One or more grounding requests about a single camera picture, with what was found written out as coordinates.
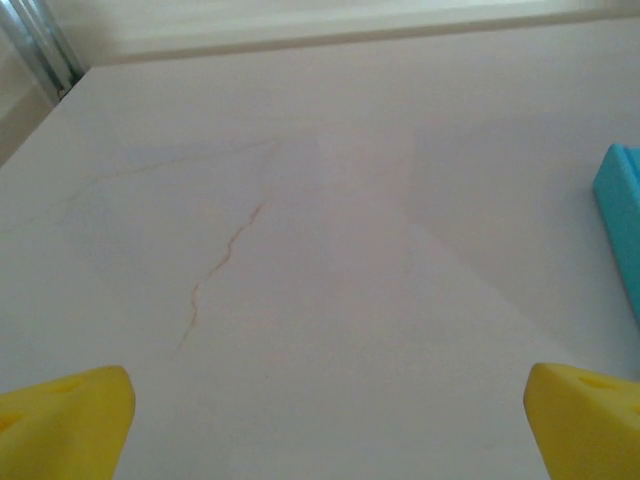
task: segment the marble pattern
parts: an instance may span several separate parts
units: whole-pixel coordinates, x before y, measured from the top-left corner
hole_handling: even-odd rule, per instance
[[[638,26],[92,70],[0,169],[1,388],[124,365],[118,479],[545,478],[531,365],[638,378]]]

